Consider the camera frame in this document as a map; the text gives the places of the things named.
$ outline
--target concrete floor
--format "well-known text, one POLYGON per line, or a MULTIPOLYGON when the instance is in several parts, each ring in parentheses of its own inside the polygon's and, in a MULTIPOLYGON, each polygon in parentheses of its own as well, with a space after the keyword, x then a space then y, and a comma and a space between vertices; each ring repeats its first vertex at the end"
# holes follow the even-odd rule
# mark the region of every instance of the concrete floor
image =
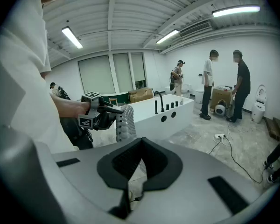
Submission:
MULTIPOLYGON (((231 136, 228 136, 232 145, 232 155, 234 159, 247 170, 252 178, 260 182, 261 173, 264 169, 262 163, 278 145, 278 142, 268 135, 264 120, 256 124, 252 122, 249 113, 243 112, 242 120, 238 120, 236 123, 229 123, 225 120, 225 117, 217 116, 210 112, 211 120, 207 121, 199 117, 200 109, 201 104, 195 103, 192 124, 169 137, 167 141, 175 145, 182 145, 209 153, 216 145, 213 141, 214 135, 224 133, 227 136, 228 125, 235 126, 237 129, 234 127, 229 128, 231 136)), ((114 127, 101 133, 92 133, 95 140, 94 147, 115 142, 114 127)), ((265 191, 270 186, 266 181, 269 175, 266 170, 263 172, 262 183, 255 183, 250 179, 247 173, 233 161, 230 152, 231 149, 229 146, 220 143, 212 151, 211 155, 250 180, 261 192, 265 191)), ((280 161, 276 161, 274 163, 274 169, 278 169, 279 167, 280 161)), ((134 197, 141 196, 142 184, 146 180, 145 166, 144 163, 141 162, 129 182, 129 189, 132 191, 134 197)), ((132 209, 136 204, 137 202, 131 203, 132 209)))

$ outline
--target man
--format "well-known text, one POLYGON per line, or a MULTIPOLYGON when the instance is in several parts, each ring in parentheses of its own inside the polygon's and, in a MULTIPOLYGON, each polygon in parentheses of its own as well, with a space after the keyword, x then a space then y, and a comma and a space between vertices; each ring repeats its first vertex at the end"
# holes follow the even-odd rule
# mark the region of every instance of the man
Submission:
POLYGON ((242 119, 242 109, 245 99, 250 94, 250 72, 243 61, 243 54, 239 50, 233 52, 233 60, 238 63, 238 81, 232 91, 232 94, 236 94, 234 98, 234 112, 233 116, 226 118, 229 122, 235 123, 237 119, 242 119))
POLYGON ((59 153, 75 150, 59 117, 77 118, 90 104, 58 98, 46 88, 43 78, 51 68, 42 4, 50 1, 18 0, 0 28, 0 67, 25 91, 8 125, 59 153))
POLYGON ((52 94, 56 95, 57 97, 60 96, 59 86, 56 85, 54 82, 50 84, 50 89, 52 89, 52 94))
POLYGON ((209 102, 211 95, 211 88, 215 85, 213 80, 212 64, 213 61, 218 61, 219 53, 216 50, 210 51, 210 57, 205 61, 203 74, 202 74, 202 84, 204 84, 204 94, 202 99, 202 107, 200 117, 205 120, 210 120, 209 116, 209 102))
POLYGON ((174 84, 175 84, 175 91, 177 96, 182 95, 182 66, 185 64, 182 60, 179 60, 177 63, 177 67, 173 69, 171 74, 173 75, 174 78, 174 84))

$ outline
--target bathtub faucet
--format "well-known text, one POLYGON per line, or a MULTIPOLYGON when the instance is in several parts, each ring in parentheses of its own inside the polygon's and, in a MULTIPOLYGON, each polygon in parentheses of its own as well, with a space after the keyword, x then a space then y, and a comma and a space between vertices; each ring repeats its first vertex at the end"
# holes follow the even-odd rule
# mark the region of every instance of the bathtub faucet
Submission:
POLYGON ((159 93, 158 91, 156 91, 156 92, 154 93, 154 96, 155 96, 156 94, 159 94, 159 96, 160 96, 160 98, 161 98, 161 106, 162 106, 161 112, 164 112, 164 106, 163 106, 163 98, 162 98, 162 95, 161 95, 161 93, 159 93))

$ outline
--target black cable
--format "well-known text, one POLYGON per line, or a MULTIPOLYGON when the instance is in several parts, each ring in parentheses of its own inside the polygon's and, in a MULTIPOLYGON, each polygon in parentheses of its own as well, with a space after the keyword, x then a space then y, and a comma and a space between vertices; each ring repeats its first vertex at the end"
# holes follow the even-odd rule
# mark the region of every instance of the black cable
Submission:
POLYGON ((220 137, 220 141, 213 147, 213 149, 211 150, 211 152, 213 152, 213 150, 215 149, 215 147, 217 147, 217 145, 218 145, 219 143, 221 143, 221 141, 222 141, 222 138, 220 137))
POLYGON ((257 182, 257 183, 259 183, 259 184, 261 184, 262 183, 262 181, 263 181, 263 172, 265 171, 265 169, 262 171, 262 173, 261 173, 261 181, 260 182, 258 182, 258 181, 256 181, 255 179, 253 179, 251 176, 250 176, 250 174, 246 171, 246 169, 244 169, 239 163, 237 163, 235 160, 234 160, 234 158, 233 158, 233 156, 232 156, 232 146, 231 146, 231 143, 229 142, 229 140, 227 139, 227 141, 228 141, 228 143, 229 143, 229 145, 230 145, 230 154, 231 154, 231 157, 232 157, 232 159, 233 159, 233 161, 237 164, 237 165, 239 165, 247 174, 248 174, 248 176, 254 181, 254 182, 257 182))

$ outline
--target fluorescent light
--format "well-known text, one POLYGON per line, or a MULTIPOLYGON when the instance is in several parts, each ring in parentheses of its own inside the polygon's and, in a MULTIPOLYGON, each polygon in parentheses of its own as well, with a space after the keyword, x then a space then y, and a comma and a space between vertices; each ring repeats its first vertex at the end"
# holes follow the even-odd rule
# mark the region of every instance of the fluorescent light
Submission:
POLYGON ((178 30, 173 30, 172 32, 170 32, 169 34, 167 34, 166 36, 164 36, 162 39, 157 41, 157 44, 162 43, 163 41, 167 40, 168 38, 172 37, 173 35, 175 35, 176 33, 179 33, 178 30))
POLYGON ((260 6, 229 7, 213 12, 214 17, 225 16, 234 13, 259 12, 260 6))
POLYGON ((78 39, 75 37, 75 35, 73 34, 73 32, 71 31, 71 29, 69 27, 65 27, 61 30, 63 32, 63 34, 65 34, 67 36, 67 38, 70 39, 70 41, 72 43, 74 43, 74 45, 81 49, 83 48, 83 46, 81 45, 81 43, 78 41, 78 39))

